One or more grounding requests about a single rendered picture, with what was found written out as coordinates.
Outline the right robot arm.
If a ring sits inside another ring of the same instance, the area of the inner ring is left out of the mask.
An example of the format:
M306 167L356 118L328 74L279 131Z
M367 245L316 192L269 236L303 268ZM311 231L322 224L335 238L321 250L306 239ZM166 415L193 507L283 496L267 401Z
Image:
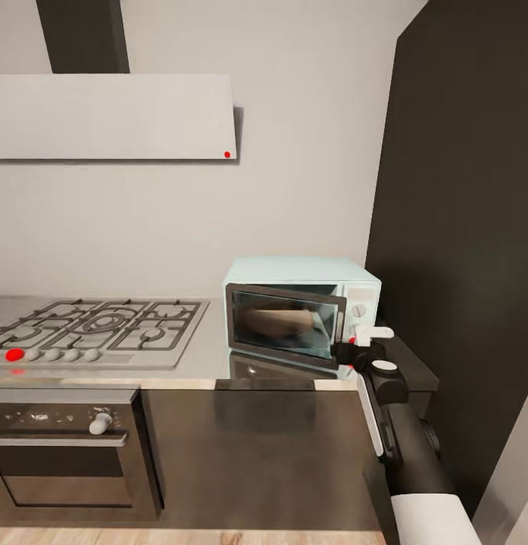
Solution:
M352 366L378 460L387 487L401 545L481 545L456 490L443 468L438 438L431 425L408 403L399 368L385 348L371 339L391 339L387 327L357 326L355 339L330 342L339 366Z

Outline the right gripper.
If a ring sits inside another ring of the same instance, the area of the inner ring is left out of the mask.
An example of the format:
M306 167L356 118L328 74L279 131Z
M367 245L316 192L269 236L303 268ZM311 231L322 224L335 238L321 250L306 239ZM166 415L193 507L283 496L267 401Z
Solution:
M336 362L339 366L352 366L355 371L355 366L359 356L365 353L374 353L377 356L385 357L385 348L381 344L370 343L367 347L358 347L353 341L348 343L330 342L330 356L336 357Z

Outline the microwave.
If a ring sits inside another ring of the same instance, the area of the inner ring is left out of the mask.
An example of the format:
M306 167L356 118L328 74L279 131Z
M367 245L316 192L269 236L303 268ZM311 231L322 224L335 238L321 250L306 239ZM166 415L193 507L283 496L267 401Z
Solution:
M380 289L349 257L236 257L223 281L227 347L339 370L330 342L374 327Z

